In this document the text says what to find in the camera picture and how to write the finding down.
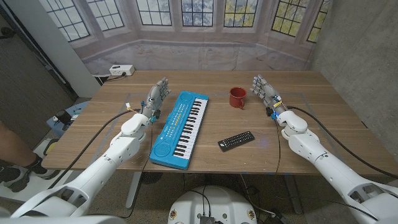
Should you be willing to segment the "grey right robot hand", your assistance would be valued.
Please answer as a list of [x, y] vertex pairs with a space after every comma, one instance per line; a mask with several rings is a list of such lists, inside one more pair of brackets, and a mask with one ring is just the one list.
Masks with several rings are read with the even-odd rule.
[[266, 106], [266, 114], [273, 120], [283, 112], [287, 111], [287, 107], [282, 102], [282, 98], [261, 75], [254, 77], [250, 91], [257, 95]]

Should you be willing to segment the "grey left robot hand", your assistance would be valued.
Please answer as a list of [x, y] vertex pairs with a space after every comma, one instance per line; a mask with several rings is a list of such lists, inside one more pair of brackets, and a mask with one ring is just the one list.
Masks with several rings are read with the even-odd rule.
[[147, 99], [142, 105], [141, 113], [148, 117], [152, 123], [160, 118], [160, 108], [170, 92], [169, 80], [163, 77], [148, 93]]

